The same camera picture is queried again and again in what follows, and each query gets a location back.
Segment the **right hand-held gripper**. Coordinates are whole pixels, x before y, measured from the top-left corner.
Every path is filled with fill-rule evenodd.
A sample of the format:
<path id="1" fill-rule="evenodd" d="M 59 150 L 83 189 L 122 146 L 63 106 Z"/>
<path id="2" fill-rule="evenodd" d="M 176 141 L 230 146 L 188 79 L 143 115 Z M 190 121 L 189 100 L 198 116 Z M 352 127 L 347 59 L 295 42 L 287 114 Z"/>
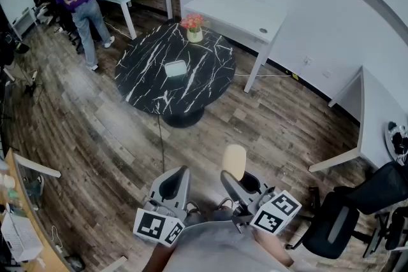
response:
<path id="1" fill-rule="evenodd" d="M 221 171 L 221 182 L 238 207 L 232 221 L 241 233 L 251 226 L 278 235 L 300 211 L 302 205 L 286 190 L 270 187 L 262 176 L 246 171 L 240 180 Z"/>

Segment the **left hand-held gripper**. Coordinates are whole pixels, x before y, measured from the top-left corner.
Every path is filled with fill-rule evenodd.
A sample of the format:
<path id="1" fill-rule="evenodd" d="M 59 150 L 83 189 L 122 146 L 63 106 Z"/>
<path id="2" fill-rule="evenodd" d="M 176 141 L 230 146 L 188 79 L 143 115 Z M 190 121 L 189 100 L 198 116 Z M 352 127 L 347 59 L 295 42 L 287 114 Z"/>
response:
<path id="1" fill-rule="evenodd" d="M 150 188 L 149 199 L 136 211 L 133 234 L 172 247 L 185 229 L 191 174 L 187 166 L 166 171 Z"/>

